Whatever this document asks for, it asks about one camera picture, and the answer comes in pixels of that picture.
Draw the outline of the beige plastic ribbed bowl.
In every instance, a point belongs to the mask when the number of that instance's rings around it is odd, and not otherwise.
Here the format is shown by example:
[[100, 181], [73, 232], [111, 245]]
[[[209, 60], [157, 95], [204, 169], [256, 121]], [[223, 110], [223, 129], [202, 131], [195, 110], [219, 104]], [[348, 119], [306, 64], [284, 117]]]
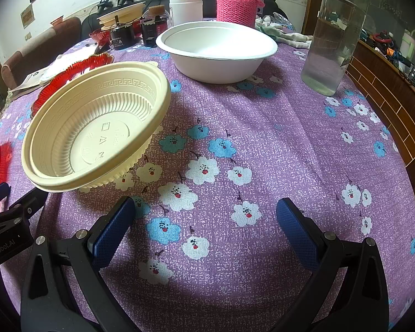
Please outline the beige plastic ribbed bowl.
[[145, 153], [171, 101], [165, 74], [149, 62], [108, 64], [76, 77], [40, 107], [21, 165], [41, 190], [100, 187]]

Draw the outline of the red glass scalloped plate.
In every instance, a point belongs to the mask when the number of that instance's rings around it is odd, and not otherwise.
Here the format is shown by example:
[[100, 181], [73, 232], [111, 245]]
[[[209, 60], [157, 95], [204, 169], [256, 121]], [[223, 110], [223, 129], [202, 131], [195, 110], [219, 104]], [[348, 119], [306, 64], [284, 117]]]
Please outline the red glass scalloped plate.
[[110, 64], [114, 61], [114, 56], [109, 53], [102, 53], [99, 55], [92, 55], [83, 61], [78, 61], [70, 65], [65, 71], [59, 73], [55, 78], [50, 81], [39, 93], [36, 101], [31, 107], [31, 117], [33, 118], [40, 107], [49, 99], [56, 91], [65, 86], [68, 82], [71, 82], [77, 76], [84, 74], [87, 71], [91, 71], [95, 68], [102, 67]]

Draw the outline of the brown red sofa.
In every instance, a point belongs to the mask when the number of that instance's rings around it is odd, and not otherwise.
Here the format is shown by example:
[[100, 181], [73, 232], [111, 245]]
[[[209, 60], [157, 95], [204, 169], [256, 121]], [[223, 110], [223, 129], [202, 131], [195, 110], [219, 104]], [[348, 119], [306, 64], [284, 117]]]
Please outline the brown red sofa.
[[78, 43], [80, 37], [81, 20], [71, 17], [31, 38], [2, 64], [1, 76], [6, 87], [15, 89], [21, 85], [28, 74], [48, 66]]

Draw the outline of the white booklet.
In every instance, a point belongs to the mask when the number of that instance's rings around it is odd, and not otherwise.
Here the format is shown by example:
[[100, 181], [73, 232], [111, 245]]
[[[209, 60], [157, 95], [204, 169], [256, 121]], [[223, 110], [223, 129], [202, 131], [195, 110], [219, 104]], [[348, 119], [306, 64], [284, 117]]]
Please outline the white booklet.
[[70, 65], [83, 61], [92, 56], [97, 49], [97, 43], [86, 43], [83, 46], [74, 46], [71, 53], [59, 55], [50, 65], [25, 76], [23, 82], [11, 89], [10, 92], [31, 89], [50, 82], [59, 73], [65, 71]]

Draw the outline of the purple floral tablecloth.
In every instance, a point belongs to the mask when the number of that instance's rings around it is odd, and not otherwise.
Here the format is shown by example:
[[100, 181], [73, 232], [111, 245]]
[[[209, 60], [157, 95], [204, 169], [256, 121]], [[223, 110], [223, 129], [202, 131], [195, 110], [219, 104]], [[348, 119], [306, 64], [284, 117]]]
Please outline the purple floral tablecloth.
[[[71, 238], [128, 196], [133, 223], [99, 273], [139, 330], [269, 331], [311, 276], [277, 222], [277, 203], [289, 198], [342, 241], [373, 238], [388, 328], [406, 314], [415, 300], [415, 196], [394, 137], [349, 79], [332, 97], [313, 91], [300, 77], [305, 55], [289, 46], [226, 85], [184, 76], [160, 48], [116, 52], [112, 63], [128, 61], [165, 74], [164, 119], [122, 177], [48, 192], [29, 220], [33, 238]], [[35, 101], [17, 99], [0, 120], [0, 140], [12, 146], [10, 202], [36, 187], [21, 165]], [[16, 310], [34, 244], [0, 267]]]

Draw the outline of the small red glass dish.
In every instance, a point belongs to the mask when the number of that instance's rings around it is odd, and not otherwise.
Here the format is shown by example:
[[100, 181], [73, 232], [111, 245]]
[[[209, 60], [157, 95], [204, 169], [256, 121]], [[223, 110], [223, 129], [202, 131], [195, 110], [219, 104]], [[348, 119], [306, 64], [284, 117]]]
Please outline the small red glass dish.
[[90, 33], [89, 37], [97, 43], [99, 48], [109, 45], [111, 41], [111, 33], [109, 30], [102, 31], [101, 29], [97, 29]]

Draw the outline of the dark jar left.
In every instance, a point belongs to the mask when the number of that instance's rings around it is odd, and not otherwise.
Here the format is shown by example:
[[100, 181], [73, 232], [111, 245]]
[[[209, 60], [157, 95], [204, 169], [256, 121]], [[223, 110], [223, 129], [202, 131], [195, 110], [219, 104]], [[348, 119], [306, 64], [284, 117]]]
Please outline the dark jar left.
[[124, 50], [136, 43], [136, 35], [130, 22], [122, 23], [115, 17], [115, 24], [110, 28], [111, 44], [115, 50]]

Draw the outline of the dark jar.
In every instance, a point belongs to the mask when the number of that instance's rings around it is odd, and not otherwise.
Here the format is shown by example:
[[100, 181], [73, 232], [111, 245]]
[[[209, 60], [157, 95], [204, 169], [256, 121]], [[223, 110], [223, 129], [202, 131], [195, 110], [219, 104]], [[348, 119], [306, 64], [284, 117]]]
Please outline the dark jar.
[[115, 24], [110, 28], [111, 44], [115, 50], [124, 50], [136, 43], [136, 35], [130, 22], [122, 23], [115, 17]]
[[164, 4], [149, 7], [143, 13], [141, 23], [141, 33], [144, 46], [155, 47], [157, 37], [168, 28], [169, 14]]

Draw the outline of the wooden cabinet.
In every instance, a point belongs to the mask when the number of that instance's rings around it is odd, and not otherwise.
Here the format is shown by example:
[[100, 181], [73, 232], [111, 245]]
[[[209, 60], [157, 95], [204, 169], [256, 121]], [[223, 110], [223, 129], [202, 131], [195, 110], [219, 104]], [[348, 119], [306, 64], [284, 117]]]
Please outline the wooden cabinet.
[[361, 40], [346, 74], [390, 130], [415, 194], [415, 87]]

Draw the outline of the dark jar right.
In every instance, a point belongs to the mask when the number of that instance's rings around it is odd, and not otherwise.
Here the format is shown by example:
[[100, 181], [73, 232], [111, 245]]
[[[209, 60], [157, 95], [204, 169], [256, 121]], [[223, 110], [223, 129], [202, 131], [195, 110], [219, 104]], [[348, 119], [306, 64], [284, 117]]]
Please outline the dark jar right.
[[141, 23], [141, 33], [144, 46], [155, 47], [157, 37], [168, 28], [169, 14], [164, 4], [149, 7], [143, 13]]

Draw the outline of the white foam bowl far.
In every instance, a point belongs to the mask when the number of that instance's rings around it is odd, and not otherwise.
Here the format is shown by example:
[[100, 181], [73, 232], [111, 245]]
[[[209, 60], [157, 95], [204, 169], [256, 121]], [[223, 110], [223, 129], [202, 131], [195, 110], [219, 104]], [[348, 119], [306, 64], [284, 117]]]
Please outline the white foam bowl far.
[[278, 50], [273, 38], [255, 28], [219, 21], [176, 25], [159, 35], [156, 43], [183, 75], [217, 85], [247, 79]]

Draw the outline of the white plastic jar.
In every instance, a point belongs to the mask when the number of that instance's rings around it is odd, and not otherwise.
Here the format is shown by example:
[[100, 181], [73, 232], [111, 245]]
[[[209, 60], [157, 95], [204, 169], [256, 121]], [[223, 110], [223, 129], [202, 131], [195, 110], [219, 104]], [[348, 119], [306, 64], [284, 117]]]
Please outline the white plastic jar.
[[169, 0], [172, 26], [203, 20], [202, 0]]

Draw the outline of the white patterned cloth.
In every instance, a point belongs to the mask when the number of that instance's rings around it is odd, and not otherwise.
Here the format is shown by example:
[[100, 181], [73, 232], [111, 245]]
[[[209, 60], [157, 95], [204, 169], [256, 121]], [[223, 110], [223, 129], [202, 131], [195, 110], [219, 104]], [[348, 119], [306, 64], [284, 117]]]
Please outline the white patterned cloth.
[[311, 35], [296, 32], [291, 22], [277, 12], [256, 17], [255, 27], [276, 40], [277, 43], [284, 43], [297, 49], [308, 50], [313, 40]]

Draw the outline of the clear plastic water jar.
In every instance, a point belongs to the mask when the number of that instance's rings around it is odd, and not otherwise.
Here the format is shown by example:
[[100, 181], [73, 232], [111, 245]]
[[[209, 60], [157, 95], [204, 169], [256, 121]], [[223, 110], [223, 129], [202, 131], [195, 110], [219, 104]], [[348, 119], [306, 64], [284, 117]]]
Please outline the clear plastic water jar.
[[321, 0], [301, 79], [314, 91], [335, 94], [351, 61], [370, 0]]

